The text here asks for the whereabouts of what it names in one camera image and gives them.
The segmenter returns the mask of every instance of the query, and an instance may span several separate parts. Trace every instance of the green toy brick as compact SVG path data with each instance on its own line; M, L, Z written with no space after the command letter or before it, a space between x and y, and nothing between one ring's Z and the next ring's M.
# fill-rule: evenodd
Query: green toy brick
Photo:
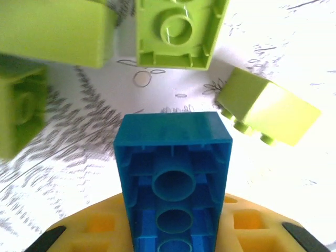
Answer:
M143 67L207 70L229 0L136 0Z
M113 55L106 0L0 0L0 53L101 68Z
M222 114L235 119L245 134L262 133L267 144L275 140L294 146L321 115L321 111L279 85L235 68L220 92Z
M14 158L45 126L47 69L0 55L0 158Z

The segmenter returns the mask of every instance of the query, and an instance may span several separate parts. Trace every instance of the yellow base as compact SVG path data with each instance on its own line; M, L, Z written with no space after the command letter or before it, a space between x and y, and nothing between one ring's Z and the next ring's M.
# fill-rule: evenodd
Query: yellow base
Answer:
M226 194L216 252L306 252L283 228L301 226L269 209ZM131 233L122 194L52 225L67 229L48 252L131 252Z

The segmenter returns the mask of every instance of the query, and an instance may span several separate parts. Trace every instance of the table surface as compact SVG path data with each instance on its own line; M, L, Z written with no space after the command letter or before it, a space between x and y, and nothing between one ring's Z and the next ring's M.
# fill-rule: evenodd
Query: table surface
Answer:
M296 219L324 244L336 240L336 3L231 2L209 71L137 67L132 0L110 3L116 56L103 69L47 63L47 127L0 163L1 251L23 251L52 223L121 192L112 143L124 114L218 111L233 66L323 115L294 148L271 148L223 118L234 139L227 192Z

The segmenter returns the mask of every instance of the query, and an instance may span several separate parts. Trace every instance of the blue toy brick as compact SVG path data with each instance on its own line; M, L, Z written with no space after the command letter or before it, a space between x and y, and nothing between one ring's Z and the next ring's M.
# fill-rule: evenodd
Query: blue toy brick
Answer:
M214 252L232 148L216 112L125 115L114 150L135 252Z

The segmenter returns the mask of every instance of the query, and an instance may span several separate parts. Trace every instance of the plastic block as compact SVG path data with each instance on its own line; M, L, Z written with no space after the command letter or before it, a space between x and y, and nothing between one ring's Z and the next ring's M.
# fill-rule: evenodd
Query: plastic block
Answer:
M216 252L329 251L294 220L233 195L225 195L220 218ZM210 237L194 236L192 242L201 245L194 247L193 252L205 252L202 248L212 241ZM155 239L142 239L141 246L142 251L157 252ZM185 244L169 251L186 251L183 247L190 251ZM96 203L53 224L26 250L31 251L133 251L122 194Z
M2 1L0 53L101 68L112 57L117 20L103 2Z
M214 252L231 148L216 112L124 117L114 150L135 252Z
M267 144L296 145L321 111L281 86L235 68L217 98L222 114L235 118L235 128L251 135L262 133Z
M207 70L229 0L136 0L144 67Z
M14 158L45 126L47 69L0 55L0 158Z

